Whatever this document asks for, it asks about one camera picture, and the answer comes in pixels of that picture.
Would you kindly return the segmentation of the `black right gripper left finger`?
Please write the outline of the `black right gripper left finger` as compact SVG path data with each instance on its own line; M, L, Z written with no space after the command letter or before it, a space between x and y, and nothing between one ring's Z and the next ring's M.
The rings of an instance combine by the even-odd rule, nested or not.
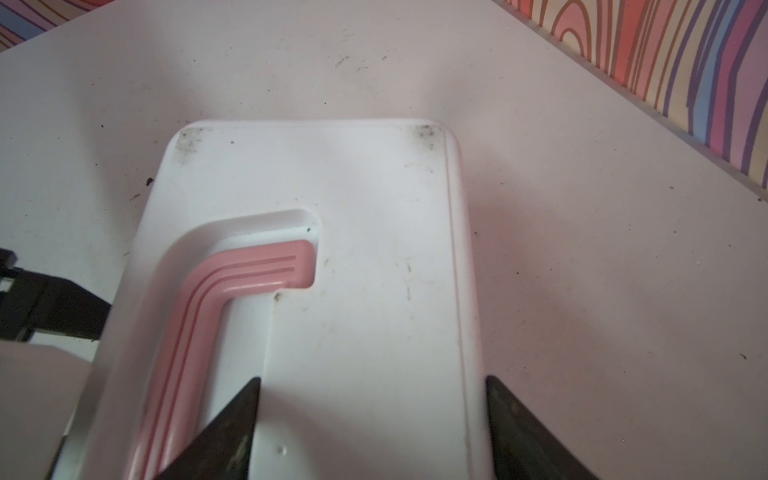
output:
M158 480L246 480L257 422L261 379L252 378Z

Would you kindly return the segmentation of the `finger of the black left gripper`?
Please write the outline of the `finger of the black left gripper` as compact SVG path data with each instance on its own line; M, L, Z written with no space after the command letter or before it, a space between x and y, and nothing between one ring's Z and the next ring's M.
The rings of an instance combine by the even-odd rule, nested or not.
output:
M37 332L101 338L111 304L64 278L15 266L17 256L1 251L1 338L27 342Z

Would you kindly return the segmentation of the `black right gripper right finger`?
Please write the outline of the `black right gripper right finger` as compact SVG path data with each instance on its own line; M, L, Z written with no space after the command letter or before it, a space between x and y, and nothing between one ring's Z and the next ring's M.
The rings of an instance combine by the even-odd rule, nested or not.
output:
M497 479L597 479L498 377L485 391Z

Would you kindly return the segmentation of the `white and blue tool box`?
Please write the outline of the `white and blue tool box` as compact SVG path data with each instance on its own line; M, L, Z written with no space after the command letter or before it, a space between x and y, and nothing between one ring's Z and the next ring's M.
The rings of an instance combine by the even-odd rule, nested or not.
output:
M302 240L304 287L218 306L175 331L195 268ZM202 430L261 381L253 479L489 479L492 455L471 230L455 135L425 119L200 121L154 179L57 479L152 478L137 452L168 365L204 388Z

